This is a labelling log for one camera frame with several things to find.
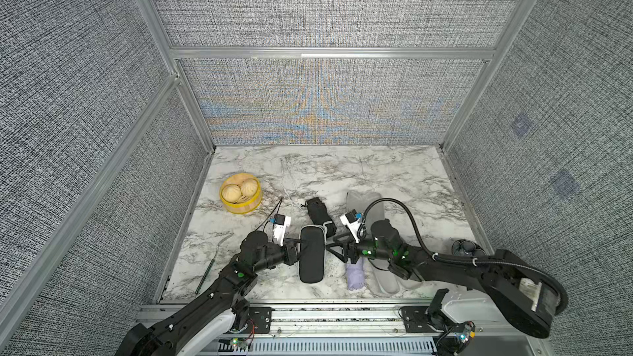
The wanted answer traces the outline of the grey zippered case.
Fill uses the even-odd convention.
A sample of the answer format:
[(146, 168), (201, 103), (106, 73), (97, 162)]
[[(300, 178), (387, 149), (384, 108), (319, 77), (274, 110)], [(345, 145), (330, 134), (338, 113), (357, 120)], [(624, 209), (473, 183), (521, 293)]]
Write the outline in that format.
[(306, 226), (300, 232), (299, 278), (303, 283), (319, 283), (325, 275), (326, 233), (323, 227)]

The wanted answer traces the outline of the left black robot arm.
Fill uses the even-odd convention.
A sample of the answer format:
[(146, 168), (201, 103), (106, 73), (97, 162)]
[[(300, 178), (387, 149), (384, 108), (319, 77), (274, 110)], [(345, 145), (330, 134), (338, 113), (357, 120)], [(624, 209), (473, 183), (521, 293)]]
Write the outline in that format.
[(240, 251), (219, 271), (216, 280), (194, 301), (164, 320), (146, 327), (138, 324), (125, 335), (117, 355), (196, 354), (202, 346), (203, 331), (219, 324), (222, 335), (234, 325), (237, 315), (248, 308), (246, 296), (257, 283), (257, 273), (277, 265), (298, 262), (298, 240), (282, 246), (262, 231), (250, 232)]

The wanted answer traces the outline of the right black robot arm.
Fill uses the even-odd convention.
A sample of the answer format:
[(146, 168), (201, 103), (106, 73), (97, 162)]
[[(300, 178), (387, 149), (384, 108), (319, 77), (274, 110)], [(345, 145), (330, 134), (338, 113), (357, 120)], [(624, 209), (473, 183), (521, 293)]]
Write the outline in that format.
[(426, 245), (406, 243), (387, 219), (374, 224), (371, 236), (356, 241), (341, 234), (326, 250), (344, 263), (360, 257), (385, 260), (387, 271), (403, 280), (452, 283), (485, 293), (511, 326), (536, 338), (550, 335), (554, 317), (569, 303), (560, 282), (512, 252), (499, 249), (478, 257), (432, 252)]

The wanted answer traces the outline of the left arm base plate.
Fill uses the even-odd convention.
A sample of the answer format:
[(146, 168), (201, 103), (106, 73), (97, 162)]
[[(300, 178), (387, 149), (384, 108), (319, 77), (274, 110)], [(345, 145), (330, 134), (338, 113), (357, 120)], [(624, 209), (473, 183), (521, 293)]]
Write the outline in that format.
[(272, 312), (270, 307), (246, 308), (237, 313), (230, 332), (238, 335), (269, 334)]

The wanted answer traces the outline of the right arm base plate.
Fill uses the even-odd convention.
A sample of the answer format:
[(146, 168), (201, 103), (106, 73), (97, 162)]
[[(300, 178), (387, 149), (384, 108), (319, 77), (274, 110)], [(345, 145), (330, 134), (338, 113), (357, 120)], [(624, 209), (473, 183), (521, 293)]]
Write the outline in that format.
[(408, 334), (438, 334), (439, 330), (430, 325), (426, 306), (403, 306), (398, 314)]

